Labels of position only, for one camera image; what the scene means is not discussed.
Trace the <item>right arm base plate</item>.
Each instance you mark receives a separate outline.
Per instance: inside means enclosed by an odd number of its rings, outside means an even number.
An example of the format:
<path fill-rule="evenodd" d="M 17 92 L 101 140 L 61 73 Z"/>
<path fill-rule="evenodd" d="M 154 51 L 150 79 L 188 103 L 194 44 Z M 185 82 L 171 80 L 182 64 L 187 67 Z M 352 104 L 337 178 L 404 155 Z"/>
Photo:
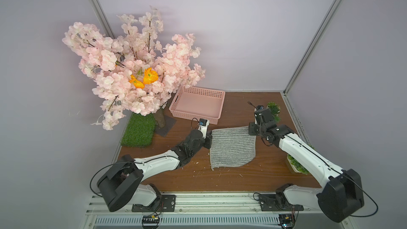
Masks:
<path fill-rule="evenodd" d="M 261 194 L 254 193 L 253 199 L 260 204 L 263 212 L 292 212 L 303 211 L 302 205 L 292 205 L 288 202 L 283 194 Z"/>

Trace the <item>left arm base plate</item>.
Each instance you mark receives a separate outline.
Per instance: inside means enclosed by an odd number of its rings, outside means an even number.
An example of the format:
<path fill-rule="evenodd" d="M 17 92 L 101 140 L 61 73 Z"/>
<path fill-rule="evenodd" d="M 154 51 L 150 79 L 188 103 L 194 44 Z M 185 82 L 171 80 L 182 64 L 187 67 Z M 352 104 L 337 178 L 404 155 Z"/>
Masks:
<path fill-rule="evenodd" d="M 132 212 L 174 212 L 176 205 L 176 195 L 161 195 L 158 196 L 149 206 L 134 204 Z"/>

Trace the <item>green plant near right arm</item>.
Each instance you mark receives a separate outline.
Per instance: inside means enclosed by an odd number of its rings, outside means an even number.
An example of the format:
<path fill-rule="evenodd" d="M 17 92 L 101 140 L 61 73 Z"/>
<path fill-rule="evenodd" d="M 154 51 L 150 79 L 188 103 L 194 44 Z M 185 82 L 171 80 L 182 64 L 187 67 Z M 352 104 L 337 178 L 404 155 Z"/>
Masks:
<path fill-rule="evenodd" d="M 294 173 L 309 175 L 309 171 L 289 154 L 287 155 L 287 162 L 288 166 L 291 167 Z"/>

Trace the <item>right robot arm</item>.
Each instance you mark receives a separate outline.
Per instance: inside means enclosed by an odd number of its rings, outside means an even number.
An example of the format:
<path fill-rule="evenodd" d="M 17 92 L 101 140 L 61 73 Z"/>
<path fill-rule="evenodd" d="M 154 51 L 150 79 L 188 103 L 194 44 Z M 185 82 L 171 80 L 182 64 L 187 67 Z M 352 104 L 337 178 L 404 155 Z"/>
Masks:
<path fill-rule="evenodd" d="M 297 160 L 319 183 L 319 188 L 285 184 L 276 190 L 275 203 L 284 209 L 302 205 L 322 211 L 330 220 L 342 222 L 361 209 L 364 202 L 361 177 L 344 170 L 312 149 L 286 125 L 277 125 L 268 108 L 257 106 L 249 135 L 259 136 Z"/>

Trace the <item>grey striped dishcloth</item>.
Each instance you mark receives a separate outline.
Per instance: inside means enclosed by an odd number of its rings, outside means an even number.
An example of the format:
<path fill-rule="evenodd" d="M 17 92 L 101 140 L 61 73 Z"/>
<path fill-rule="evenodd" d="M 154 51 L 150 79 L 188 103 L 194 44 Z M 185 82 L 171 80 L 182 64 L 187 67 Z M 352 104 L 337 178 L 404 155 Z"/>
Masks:
<path fill-rule="evenodd" d="M 238 168 L 250 163 L 256 155 L 256 137 L 249 135 L 249 127 L 214 129 L 210 148 L 210 166 Z"/>

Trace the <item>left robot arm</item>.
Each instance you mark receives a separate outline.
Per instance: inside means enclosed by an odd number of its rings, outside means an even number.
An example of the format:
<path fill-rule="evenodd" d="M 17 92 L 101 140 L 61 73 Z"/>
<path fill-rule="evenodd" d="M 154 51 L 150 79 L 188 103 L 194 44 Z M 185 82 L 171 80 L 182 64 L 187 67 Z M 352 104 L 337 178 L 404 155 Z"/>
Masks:
<path fill-rule="evenodd" d="M 192 130 L 184 141 L 159 155 L 133 159 L 125 155 L 97 181 L 108 210 L 116 212 L 129 202 L 147 211 L 155 211 L 160 206 L 162 194 L 153 184 L 142 182 L 162 172 L 184 167 L 201 148 L 210 149 L 212 134 Z"/>

